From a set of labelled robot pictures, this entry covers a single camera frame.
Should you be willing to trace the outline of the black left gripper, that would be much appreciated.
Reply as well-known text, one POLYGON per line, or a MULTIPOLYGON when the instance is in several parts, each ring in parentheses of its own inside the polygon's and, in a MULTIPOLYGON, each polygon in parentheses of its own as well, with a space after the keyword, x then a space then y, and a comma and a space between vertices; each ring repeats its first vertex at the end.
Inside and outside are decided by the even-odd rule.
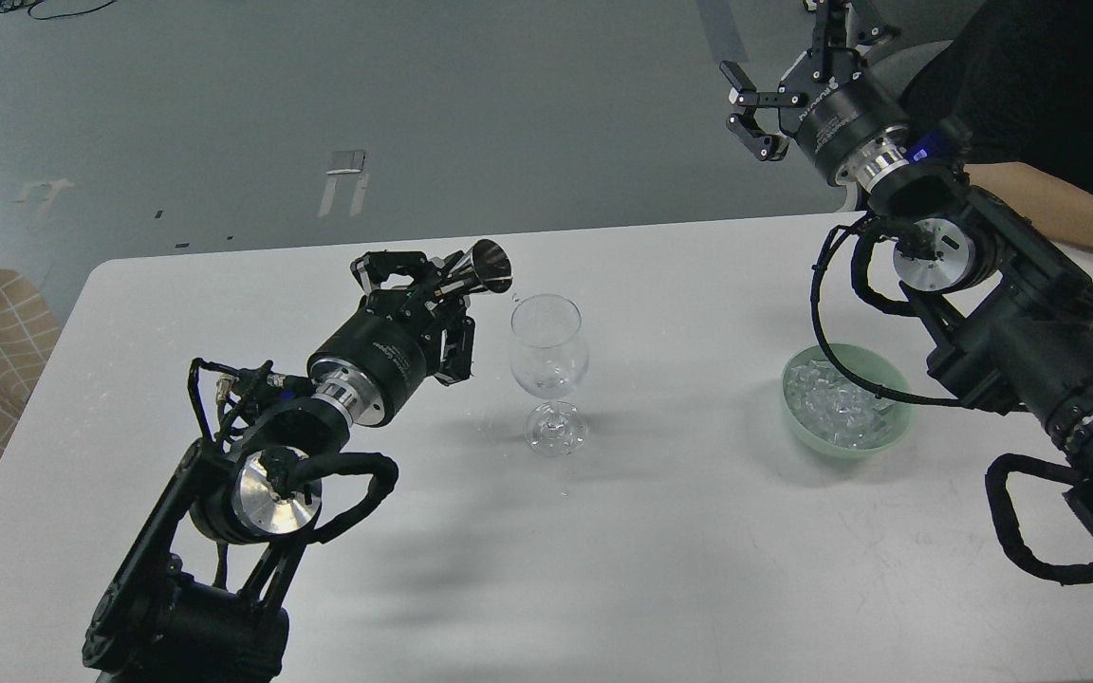
POLYGON ((306 370, 317 389, 333 379, 350 386, 352 423, 389 424, 425 378, 453 386, 472 376, 474 320, 458 317, 456 301, 438 301, 440 269, 428 255, 369 251, 352 261, 350 272, 364 298, 312 353, 306 370), (391 276, 411 278, 411 291, 383 291, 391 276))

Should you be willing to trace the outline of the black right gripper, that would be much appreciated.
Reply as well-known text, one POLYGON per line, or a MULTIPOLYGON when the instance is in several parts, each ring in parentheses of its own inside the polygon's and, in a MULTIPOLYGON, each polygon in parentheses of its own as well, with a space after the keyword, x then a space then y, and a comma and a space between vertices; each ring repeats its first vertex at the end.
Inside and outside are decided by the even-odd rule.
POLYGON ((868 73, 866 52, 897 39, 900 26, 875 1, 816 1, 810 52, 781 76, 780 91, 756 89, 745 69, 721 61, 732 111, 726 129, 760 161, 785 158, 792 139, 828 186, 854 181, 850 165, 863 148, 901 148, 910 120, 898 101, 868 73), (759 111, 778 111, 781 133, 768 133, 759 111))

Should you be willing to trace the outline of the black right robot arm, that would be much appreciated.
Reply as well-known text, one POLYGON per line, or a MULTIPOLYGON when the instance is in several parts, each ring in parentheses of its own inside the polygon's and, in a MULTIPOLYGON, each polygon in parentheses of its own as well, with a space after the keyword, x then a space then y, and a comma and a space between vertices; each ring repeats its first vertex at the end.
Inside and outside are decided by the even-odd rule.
POLYGON ((858 189, 866 212, 828 231, 812 268, 816 346, 850 382, 902 405, 955 407, 1041 422, 1063 464, 1001 454, 985 475, 994 531, 1033 578, 1081 586, 1092 563, 1047 563, 1029 549, 1008 479, 1063 485, 1093 537, 1093 280, 992 192, 969 182, 972 136, 954 114, 918 131, 866 49, 892 36, 868 1, 819 1, 806 51, 775 89, 734 61, 720 62, 733 111, 726 126, 759 158, 797 144, 831 186, 858 189), (825 335, 821 297, 842 242, 855 238, 856 297, 877 311, 919 320, 935 350, 928 375, 949 397, 902 392, 850 369, 825 335))

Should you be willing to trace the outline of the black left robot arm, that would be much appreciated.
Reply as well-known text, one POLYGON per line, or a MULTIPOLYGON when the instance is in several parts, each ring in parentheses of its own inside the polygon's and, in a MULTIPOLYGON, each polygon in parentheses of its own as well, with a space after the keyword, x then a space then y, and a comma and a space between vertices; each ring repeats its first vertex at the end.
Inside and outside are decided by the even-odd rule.
POLYGON ((199 436, 89 623, 82 661, 101 682, 277 678, 305 550, 367 519, 398 483, 386 455, 346 452, 352 431, 389 424, 426 378, 469 379, 470 295, 512 285, 490 239, 444 258, 371 251, 351 272, 359 308, 303 375, 190 363, 199 436))

